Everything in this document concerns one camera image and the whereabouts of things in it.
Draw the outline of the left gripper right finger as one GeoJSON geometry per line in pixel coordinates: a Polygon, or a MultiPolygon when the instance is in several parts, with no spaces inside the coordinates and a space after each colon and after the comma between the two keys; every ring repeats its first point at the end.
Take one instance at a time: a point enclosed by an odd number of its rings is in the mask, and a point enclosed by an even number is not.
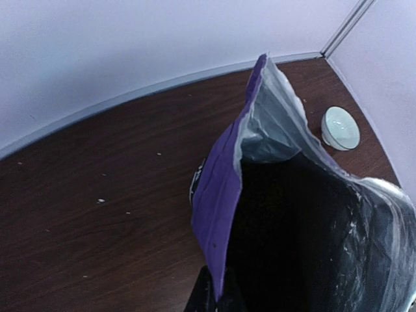
{"type": "Polygon", "coordinates": [[[224,276],[224,291],[217,302],[219,312],[248,312],[238,286],[235,272],[227,267],[224,276]]]}

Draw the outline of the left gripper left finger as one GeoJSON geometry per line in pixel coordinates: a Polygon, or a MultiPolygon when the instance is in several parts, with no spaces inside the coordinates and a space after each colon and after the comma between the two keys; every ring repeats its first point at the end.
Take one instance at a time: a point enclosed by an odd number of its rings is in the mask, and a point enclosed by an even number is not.
{"type": "Polygon", "coordinates": [[[216,302],[211,273],[203,266],[198,274],[184,312],[215,312],[216,302]]]}

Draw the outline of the right aluminium frame post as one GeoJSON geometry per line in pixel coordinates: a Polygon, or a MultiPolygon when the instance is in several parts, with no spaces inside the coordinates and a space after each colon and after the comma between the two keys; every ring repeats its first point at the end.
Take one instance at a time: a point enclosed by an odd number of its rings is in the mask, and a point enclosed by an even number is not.
{"type": "Polygon", "coordinates": [[[322,48],[320,54],[325,59],[329,58],[341,42],[347,37],[350,31],[356,26],[359,20],[365,15],[368,9],[375,3],[375,0],[359,0],[347,17],[330,37],[322,48]]]}

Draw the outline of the purple pet food bag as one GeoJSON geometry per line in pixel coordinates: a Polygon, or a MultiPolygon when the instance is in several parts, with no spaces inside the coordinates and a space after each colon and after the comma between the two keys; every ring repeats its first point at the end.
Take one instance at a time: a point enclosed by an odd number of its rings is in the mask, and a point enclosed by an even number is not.
{"type": "Polygon", "coordinates": [[[409,311],[415,301],[414,205],[328,155],[268,55],[189,197],[216,311],[227,267],[248,311],[409,311]]]}

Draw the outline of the light blue ceramic bowl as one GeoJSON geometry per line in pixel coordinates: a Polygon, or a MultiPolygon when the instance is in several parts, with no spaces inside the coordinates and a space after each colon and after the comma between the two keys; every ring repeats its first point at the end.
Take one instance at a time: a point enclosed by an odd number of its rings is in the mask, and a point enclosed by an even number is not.
{"type": "Polygon", "coordinates": [[[337,106],[330,107],[321,120],[323,141],[339,151],[355,149],[360,143],[359,127],[352,115],[337,106]]]}

